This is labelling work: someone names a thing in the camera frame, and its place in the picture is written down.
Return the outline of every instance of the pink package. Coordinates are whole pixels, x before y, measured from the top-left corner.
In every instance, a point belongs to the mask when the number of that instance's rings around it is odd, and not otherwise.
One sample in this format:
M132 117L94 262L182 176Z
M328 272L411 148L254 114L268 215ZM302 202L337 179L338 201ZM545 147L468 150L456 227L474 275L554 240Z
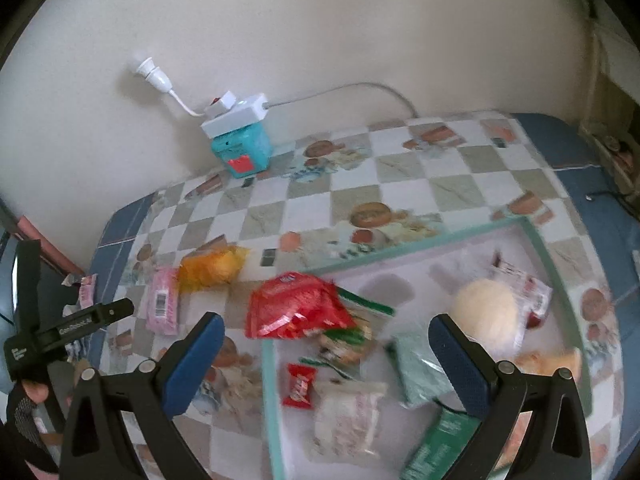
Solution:
M157 334L178 335L178 269L156 270L146 299L146 328Z
M87 308L94 304L95 280L97 278L97 274L92 274L91 276L84 276L80 279L80 291L78 292L80 308Z

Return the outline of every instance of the teal box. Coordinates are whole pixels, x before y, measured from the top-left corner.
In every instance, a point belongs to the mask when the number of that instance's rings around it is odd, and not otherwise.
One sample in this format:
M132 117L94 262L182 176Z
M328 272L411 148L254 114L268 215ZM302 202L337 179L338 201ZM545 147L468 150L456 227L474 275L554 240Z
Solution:
M211 141L211 150L236 178L266 170L272 151L262 123L249 124L215 137Z

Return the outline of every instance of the red label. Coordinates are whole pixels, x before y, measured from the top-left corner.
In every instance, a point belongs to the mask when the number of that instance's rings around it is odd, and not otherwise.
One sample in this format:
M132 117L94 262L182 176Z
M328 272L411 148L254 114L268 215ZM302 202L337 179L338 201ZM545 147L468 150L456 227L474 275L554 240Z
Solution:
M251 158L249 155L242 155L238 158L232 158L226 162L230 165L237 173L246 173L247 171L254 170L254 164L251 162Z

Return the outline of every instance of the barcode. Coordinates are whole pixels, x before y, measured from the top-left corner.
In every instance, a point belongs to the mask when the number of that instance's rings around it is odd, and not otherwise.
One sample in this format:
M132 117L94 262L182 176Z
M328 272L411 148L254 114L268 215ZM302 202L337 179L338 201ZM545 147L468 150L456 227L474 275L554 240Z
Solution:
M167 294L165 292L156 294L156 317L166 316L166 298Z

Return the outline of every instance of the yellow snack package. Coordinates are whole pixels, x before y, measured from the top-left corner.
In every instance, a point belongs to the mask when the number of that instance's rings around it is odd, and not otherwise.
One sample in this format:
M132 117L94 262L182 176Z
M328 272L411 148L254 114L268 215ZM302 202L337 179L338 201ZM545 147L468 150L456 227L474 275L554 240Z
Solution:
M238 277L249 249L226 243L206 244L185 256L178 270L181 292L194 292Z

